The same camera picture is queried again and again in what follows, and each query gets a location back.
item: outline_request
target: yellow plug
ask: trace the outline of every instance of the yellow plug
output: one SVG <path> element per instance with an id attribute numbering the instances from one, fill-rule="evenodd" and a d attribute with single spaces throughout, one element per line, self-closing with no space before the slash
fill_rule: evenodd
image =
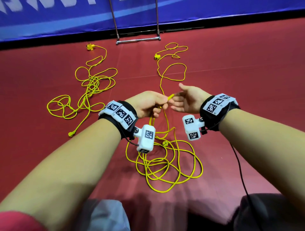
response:
<path id="1" fill-rule="evenodd" d="M 161 58 L 161 55 L 155 54 L 155 60 L 159 60 Z"/>
<path id="2" fill-rule="evenodd" d="M 95 45 L 94 44 L 91 44 L 91 43 L 89 43 L 89 44 L 87 44 L 87 50 L 88 51 L 93 51 L 93 48 L 95 47 Z"/>

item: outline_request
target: red floor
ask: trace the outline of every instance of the red floor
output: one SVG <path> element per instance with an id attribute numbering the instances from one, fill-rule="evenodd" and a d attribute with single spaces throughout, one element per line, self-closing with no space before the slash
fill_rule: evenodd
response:
<path id="1" fill-rule="evenodd" d="M 99 67 L 118 69 L 116 86 L 93 101 L 124 100 L 145 90 L 160 92 L 154 54 L 169 42 L 186 45 L 181 54 L 187 65 L 184 84 L 198 86 L 211 94 L 227 93 L 237 98 L 242 109 L 305 131 L 305 19 L 293 19 L 162 34 L 161 41 L 121 44 L 96 41 L 108 50 Z M 72 105 L 84 93 L 74 78 L 77 67 L 102 51 L 88 52 L 86 43 L 62 44 L 1 51 L 0 94 L 1 155 L 0 199 L 3 199 L 42 159 L 66 142 L 68 132 L 85 113 L 73 120 L 51 116 L 46 104 L 61 94 L 72 96 Z M 173 60 L 162 63 L 167 67 Z M 173 67 L 169 77 L 182 78 L 182 68 Z M 167 95 L 178 91 L 178 83 L 164 81 Z M 186 140 L 182 114 L 168 111 L 177 138 Z M 93 123 L 93 114 L 79 132 Z M 147 119 L 139 125 L 148 123 Z M 164 130 L 164 118 L 157 120 Z M 152 191 L 145 178 L 125 157 L 126 141 L 113 155 L 104 176 L 92 194 L 118 199 L 128 214 L 132 230 L 185 230 L 187 211 L 226 223 L 245 194 L 238 164 L 229 143 L 213 131 L 192 143 L 204 166 L 198 179 L 176 185 L 170 192 Z M 192 159 L 184 156 L 185 171 Z M 241 159 L 250 193 L 277 192 Z M 155 187 L 163 189 L 162 183 Z"/>

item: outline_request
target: yellow cable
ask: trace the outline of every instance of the yellow cable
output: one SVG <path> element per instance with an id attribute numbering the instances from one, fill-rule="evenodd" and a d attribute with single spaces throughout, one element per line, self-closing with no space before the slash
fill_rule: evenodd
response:
<path id="1" fill-rule="evenodd" d="M 170 45 L 170 44 L 176 44 L 176 46 L 173 47 L 173 48 L 167 48 L 168 45 Z M 182 51 L 177 51 L 177 52 L 175 52 L 174 54 L 166 54 L 166 55 L 164 55 L 163 57 L 161 57 L 160 59 L 158 59 L 158 62 L 157 62 L 157 64 L 158 64 L 158 69 L 157 69 L 157 71 L 158 71 L 158 74 L 159 74 L 160 77 L 161 77 L 160 89 L 161 89 L 161 91 L 162 91 L 163 94 L 164 94 L 164 91 L 163 91 L 162 86 L 161 86 L 161 85 L 162 85 L 162 79 L 163 79 L 163 78 L 166 78 L 166 79 L 169 79 L 169 80 L 172 80 L 172 81 L 183 81 L 183 80 L 185 79 L 186 65 L 183 64 L 183 63 L 174 63 L 174 64 L 171 64 L 171 65 L 169 65 L 169 66 L 165 69 L 165 71 L 163 72 L 163 74 L 160 74 L 160 72 L 159 72 L 159 69 L 160 69 L 159 61 L 162 60 L 164 57 L 169 56 L 169 55 L 170 55 L 172 58 L 174 58 L 174 59 L 179 59 L 180 57 L 179 57 L 178 55 L 176 55 L 176 54 L 179 53 L 179 52 L 184 52 L 184 51 L 186 51 L 186 50 L 188 49 L 188 47 L 187 47 L 187 46 L 178 46 L 177 43 L 169 43 L 169 44 L 167 44 L 167 45 L 165 46 L 165 50 L 162 50 L 162 51 L 160 51 L 160 52 L 157 52 L 156 55 L 155 55 L 155 57 L 156 57 L 158 53 L 161 53 L 161 52 L 163 52 L 163 51 L 168 51 L 168 50 L 174 50 L 174 49 L 179 48 L 179 47 L 184 47 L 184 48 L 186 48 L 186 49 L 185 49 L 185 50 L 182 50 Z M 166 73 L 167 69 L 170 68 L 170 67 L 173 66 L 173 65 L 176 65 L 176 64 L 181 64 L 181 65 L 185 66 L 184 78 L 183 78 L 182 80 L 175 80 L 175 79 L 171 79 L 171 78 L 168 78 L 168 77 L 165 77 L 165 76 L 164 76 L 164 74 Z M 165 149 L 165 156 L 164 156 L 164 157 L 159 157 L 159 158 L 155 158 L 155 159 L 152 159 L 152 160 L 148 160 L 148 159 L 147 159 L 147 154 L 138 152 L 138 156 L 137 156 L 136 160 L 133 161 L 133 160 L 129 159 L 129 157 L 128 157 L 128 155 L 127 155 L 127 150 L 128 150 L 128 147 L 129 147 L 129 143 L 127 143 L 126 151 L 125 151 L 127 159 L 128 159 L 130 162 L 135 163 L 135 166 L 136 166 L 136 169 L 137 169 L 138 173 L 140 173 L 141 175 L 145 176 L 145 177 L 146 177 L 146 181 L 147 181 L 149 187 L 150 187 L 152 190 L 154 190 L 154 191 L 156 191 L 156 192 L 158 192 L 158 193 L 166 193 L 166 192 L 168 192 L 169 190 L 171 190 L 176 184 L 184 183 L 184 182 L 188 181 L 188 180 L 191 179 L 191 178 L 198 178 L 198 177 L 200 177 L 200 176 L 202 175 L 202 173 L 203 173 L 202 163 L 201 163 L 201 161 L 199 160 L 199 158 L 195 155 L 195 151 L 194 151 L 193 146 L 192 146 L 189 142 L 187 142 L 187 141 L 184 141 L 184 140 L 177 140 L 177 138 L 176 138 L 176 132 L 175 132 L 175 131 L 176 131 L 176 128 L 175 128 L 175 127 L 172 127 L 172 128 L 170 129 L 169 122 L 168 122 L 167 115 L 166 115 L 165 111 L 164 111 L 164 115 L 165 115 L 166 123 L 167 123 L 167 131 L 165 131 L 165 132 L 156 132 L 156 134 L 165 134 L 164 137 L 159 137 L 159 136 L 157 136 L 157 135 L 155 136 L 156 139 L 163 141 L 163 143 L 162 143 L 162 144 L 157 143 L 157 142 L 154 143 L 154 145 L 161 146 L 161 147 L 163 147 L 163 148 Z M 151 117 L 150 120 L 149 120 L 149 125 L 152 125 L 152 126 L 153 126 L 154 123 L 155 123 L 155 119 Z M 173 131 L 173 133 L 174 133 L 174 138 L 175 138 L 175 140 L 173 140 L 173 141 L 168 141 L 168 140 L 166 140 L 165 138 L 166 138 L 166 136 L 168 135 L 168 133 L 171 132 L 171 131 Z M 180 149 L 180 148 L 179 148 L 179 145 L 178 145 L 178 142 L 187 143 L 187 144 L 191 147 L 192 151 Z M 167 151 L 168 151 L 168 149 L 169 149 L 169 150 L 173 150 L 173 152 L 174 152 L 174 156 L 173 156 L 173 158 L 172 158 L 171 160 L 168 160 L 168 159 L 167 159 Z M 192 173 L 191 173 L 190 175 L 186 175 L 186 174 L 184 174 L 183 172 L 181 172 L 181 168 L 180 168 L 180 152 L 181 152 L 181 151 L 187 152 L 187 153 L 193 155 L 193 157 L 194 157 L 194 167 L 193 167 L 193 171 L 192 171 Z M 173 161 L 174 161 L 175 158 L 176 158 L 176 154 L 177 154 L 177 160 L 178 160 L 177 163 L 178 163 L 178 166 L 175 166 L 175 165 L 173 164 Z M 193 176 L 193 174 L 194 174 L 194 172 L 195 172 L 195 168 L 196 168 L 196 160 L 197 160 L 197 161 L 199 162 L 199 164 L 200 164 L 201 172 L 200 172 L 200 174 L 199 174 L 198 176 Z M 145 173 L 143 173 L 143 172 L 141 172 L 141 171 L 139 170 L 138 165 L 143 165 L 143 166 L 144 166 Z M 163 166 L 161 166 L 159 170 L 153 172 L 153 171 L 150 169 L 150 167 L 151 167 L 151 166 L 155 166 L 155 165 L 163 165 Z M 167 171 L 168 171 L 168 169 L 169 169 L 170 166 L 173 167 L 174 169 L 176 169 L 176 170 L 178 171 L 178 177 L 176 178 L 175 181 L 169 181 L 169 180 L 163 179 L 163 177 L 164 177 L 165 174 L 167 173 Z M 162 173 L 160 176 L 157 176 L 156 173 L 161 172 L 162 170 L 163 170 L 163 173 Z M 186 179 L 185 179 L 185 180 L 182 180 L 182 181 L 179 181 L 181 175 L 184 176 L 184 177 L 186 177 Z M 165 191 L 160 191 L 160 190 L 155 189 L 155 188 L 150 184 L 150 182 L 149 182 L 150 180 L 161 180 L 161 181 L 163 181 L 163 182 L 166 182 L 166 183 L 171 184 L 171 186 L 170 186 L 167 190 L 165 190 Z"/>
<path id="2" fill-rule="evenodd" d="M 96 58 L 94 58 L 92 60 L 87 61 L 86 65 L 89 67 L 89 69 L 87 67 L 80 66 L 79 68 L 77 68 L 75 70 L 75 77 L 76 77 L 76 79 L 78 81 L 82 82 L 81 83 L 82 87 L 86 87 L 85 93 L 78 100 L 77 108 L 74 109 L 73 107 L 71 107 L 71 97 L 69 95 L 60 95 L 60 96 L 57 96 L 54 99 L 52 99 L 50 102 L 48 102 L 48 104 L 47 104 L 47 109 L 48 109 L 48 111 L 49 111 L 49 113 L 51 115 L 56 116 L 56 117 L 60 117 L 60 118 L 64 118 L 64 119 L 73 119 L 74 117 L 76 117 L 76 115 L 79 112 L 79 110 L 81 110 L 81 109 L 88 109 L 88 113 L 87 113 L 86 117 L 81 121 L 81 123 L 76 127 L 76 129 L 74 131 L 68 133 L 68 135 L 70 137 L 72 137 L 76 133 L 77 129 L 88 118 L 88 116 L 89 116 L 89 114 L 91 112 L 99 112 L 99 111 L 101 111 L 104 108 L 104 106 L 105 106 L 104 103 L 96 103 L 94 105 L 90 105 L 90 101 L 89 101 L 90 97 L 92 97 L 94 94 L 98 94 L 98 93 L 101 93 L 103 91 L 106 91 L 106 90 L 114 87 L 114 85 L 115 85 L 115 80 L 113 79 L 113 77 L 115 77 L 116 74 L 117 74 L 117 69 L 116 68 L 113 68 L 113 67 L 112 68 L 108 68 L 108 69 L 106 69 L 104 71 L 101 71 L 101 72 L 95 74 L 95 75 L 91 75 L 91 73 L 90 73 L 91 69 L 93 67 L 99 65 L 102 61 L 105 60 L 105 58 L 107 56 L 107 50 L 105 48 L 97 46 L 97 45 L 91 45 L 90 44 L 90 46 L 91 46 L 90 50 L 93 50 L 93 47 L 99 47 L 99 48 L 104 49 L 106 53 L 105 53 L 105 57 L 100 55 L 100 56 L 98 56 L 98 57 L 96 57 Z M 100 60 L 98 61 L 98 63 L 93 64 L 93 65 L 89 65 L 88 64 L 89 62 L 95 61 L 95 60 L 97 60 L 99 58 L 100 58 Z M 76 73 L 77 73 L 77 71 L 80 68 L 85 68 L 88 71 L 88 78 L 87 79 L 80 80 L 80 79 L 77 78 Z M 105 75 L 100 75 L 100 74 L 104 73 L 105 71 L 111 70 L 111 69 L 116 70 L 116 73 L 113 76 L 108 77 L 108 76 L 105 76 Z M 109 85 L 106 88 L 104 88 L 104 89 L 99 89 L 99 81 L 100 80 L 104 80 L 104 79 L 108 79 L 109 80 Z M 49 105 L 52 104 L 52 103 L 57 103 L 59 108 L 58 109 L 50 109 Z M 103 108 L 99 109 L 99 110 L 93 110 L 92 107 L 94 107 L 94 106 L 96 106 L 98 104 L 103 104 Z M 65 108 L 66 107 L 68 107 L 68 108 L 70 108 L 72 110 L 72 112 L 67 114 L 67 115 L 65 115 Z M 63 110 L 62 115 L 56 115 L 56 114 L 52 113 L 54 111 L 59 111 L 59 110 Z"/>

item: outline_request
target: white plastic housing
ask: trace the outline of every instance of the white plastic housing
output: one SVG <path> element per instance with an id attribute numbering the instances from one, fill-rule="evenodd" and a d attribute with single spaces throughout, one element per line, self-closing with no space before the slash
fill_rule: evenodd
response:
<path id="1" fill-rule="evenodd" d="M 200 130 L 199 128 L 204 127 L 204 122 L 200 122 L 199 119 L 195 119 L 194 115 L 186 115 L 182 117 L 185 133 L 190 141 L 199 140 Z"/>
<path id="2" fill-rule="evenodd" d="M 155 141 L 155 133 L 156 129 L 148 124 L 145 124 L 142 129 L 139 128 L 139 132 L 134 133 L 134 136 L 139 138 L 137 151 L 141 153 L 149 153 L 152 151 Z"/>

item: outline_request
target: white lettering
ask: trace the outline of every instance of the white lettering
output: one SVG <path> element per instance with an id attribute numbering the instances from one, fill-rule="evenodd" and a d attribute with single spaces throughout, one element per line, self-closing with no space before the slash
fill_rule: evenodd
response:
<path id="1" fill-rule="evenodd" d="M 54 6 L 54 0 L 39 0 L 44 8 L 51 8 Z M 31 5 L 35 10 L 38 10 L 37 0 L 27 0 L 27 3 Z"/>
<path id="2" fill-rule="evenodd" d="M 89 5 L 96 4 L 95 0 L 88 0 Z"/>
<path id="3" fill-rule="evenodd" d="M 10 0 L 9 2 L 5 2 L 5 4 L 13 12 L 22 11 L 22 5 L 21 5 L 21 2 L 19 0 Z"/>
<path id="4" fill-rule="evenodd" d="M 2 11 L 3 13 L 7 14 L 6 9 L 4 7 L 3 2 L 0 0 L 0 11 Z"/>
<path id="5" fill-rule="evenodd" d="M 61 0 L 65 7 L 76 5 L 76 0 Z"/>

